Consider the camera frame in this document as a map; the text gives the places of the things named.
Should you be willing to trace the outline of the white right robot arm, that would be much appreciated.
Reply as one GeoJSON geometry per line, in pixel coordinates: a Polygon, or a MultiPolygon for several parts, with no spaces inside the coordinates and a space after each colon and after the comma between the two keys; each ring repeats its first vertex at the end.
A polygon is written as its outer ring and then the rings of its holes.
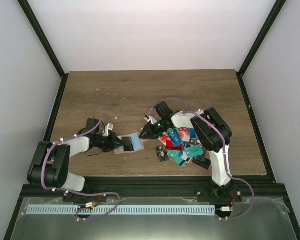
{"type": "Polygon", "coordinates": [[[186,107],[173,111],[166,100],[158,102],[159,120],[150,112],[139,137],[143,140],[160,140],[166,155],[179,166],[194,163],[204,169],[212,169],[210,187],[213,198],[219,202],[231,195],[232,175],[229,167],[229,148],[232,130],[213,108],[189,111],[186,107]]]}

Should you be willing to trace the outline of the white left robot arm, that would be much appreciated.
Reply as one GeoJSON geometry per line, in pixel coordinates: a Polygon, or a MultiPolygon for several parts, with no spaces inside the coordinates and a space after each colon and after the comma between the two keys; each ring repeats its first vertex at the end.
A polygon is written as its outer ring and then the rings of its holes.
{"type": "Polygon", "coordinates": [[[113,128],[111,123],[104,125],[101,120],[89,118],[85,128],[70,138],[56,142],[41,141],[27,172],[28,182],[40,184],[47,190],[74,191],[79,201],[87,202],[92,196],[92,189],[85,185],[83,176],[69,172],[70,158],[93,148],[109,153],[122,147],[124,142],[113,128]]]}

